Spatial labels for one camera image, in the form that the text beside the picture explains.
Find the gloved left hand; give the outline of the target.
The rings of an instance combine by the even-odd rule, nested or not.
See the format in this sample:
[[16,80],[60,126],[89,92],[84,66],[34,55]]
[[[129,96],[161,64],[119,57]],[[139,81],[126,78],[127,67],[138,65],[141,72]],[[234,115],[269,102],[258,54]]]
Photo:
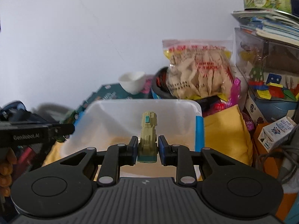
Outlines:
[[5,159],[1,162],[1,194],[4,197],[9,197],[11,195],[11,189],[10,186],[12,184],[12,176],[13,173],[13,166],[17,164],[17,157],[14,153],[14,151],[9,148]]

